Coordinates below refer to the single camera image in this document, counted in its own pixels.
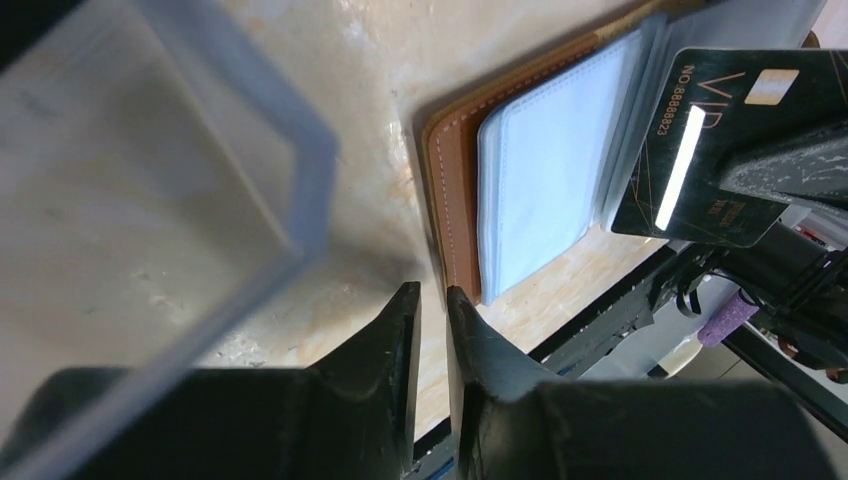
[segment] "transparent container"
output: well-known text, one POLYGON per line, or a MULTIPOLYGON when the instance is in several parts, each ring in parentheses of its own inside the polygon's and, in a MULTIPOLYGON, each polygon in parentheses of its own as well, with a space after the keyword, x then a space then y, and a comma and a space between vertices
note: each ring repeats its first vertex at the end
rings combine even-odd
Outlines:
POLYGON ((82 3, 0 105, 0 468, 62 477, 322 251, 336 141, 207 1, 82 3), (22 431, 76 366, 132 373, 22 431))

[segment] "open wallet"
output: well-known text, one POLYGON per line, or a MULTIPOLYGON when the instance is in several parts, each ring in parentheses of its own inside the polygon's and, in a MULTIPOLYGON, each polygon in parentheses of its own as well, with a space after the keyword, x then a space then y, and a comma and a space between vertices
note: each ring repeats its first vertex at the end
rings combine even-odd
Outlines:
POLYGON ((490 304, 609 229, 675 55, 797 48, 823 5, 648 2, 436 113, 422 150, 446 285, 490 304))

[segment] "card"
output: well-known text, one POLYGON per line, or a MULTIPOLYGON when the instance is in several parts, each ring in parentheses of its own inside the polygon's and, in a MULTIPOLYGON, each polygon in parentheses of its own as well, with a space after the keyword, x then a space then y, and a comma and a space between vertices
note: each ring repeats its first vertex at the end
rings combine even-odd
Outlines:
POLYGON ((677 54, 612 231, 729 247, 756 243, 785 204, 719 188, 737 149, 848 114, 848 52, 677 54))

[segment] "card chip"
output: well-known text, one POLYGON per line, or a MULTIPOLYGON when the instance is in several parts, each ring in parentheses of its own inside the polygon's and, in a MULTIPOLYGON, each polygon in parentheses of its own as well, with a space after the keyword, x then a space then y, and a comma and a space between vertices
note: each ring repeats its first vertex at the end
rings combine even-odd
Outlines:
POLYGON ((783 100, 786 92, 798 78, 798 70, 778 70, 767 68, 760 76, 745 98, 746 105, 775 106, 783 100))

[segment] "table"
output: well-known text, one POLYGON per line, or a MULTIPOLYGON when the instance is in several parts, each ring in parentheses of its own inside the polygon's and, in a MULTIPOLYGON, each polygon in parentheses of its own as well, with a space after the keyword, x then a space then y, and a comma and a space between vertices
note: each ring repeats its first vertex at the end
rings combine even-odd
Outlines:
MULTIPOLYGON (((201 363, 308 365, 374 318, 401 282, 420 281, 416 438, 448 416, 443 285, 417 161, 421 112, 629 3, 225 1, 333 127, 341 153, 328 257, 201 363)), ((662 244, 592 229, 480 311, 529 350, 662 244)))

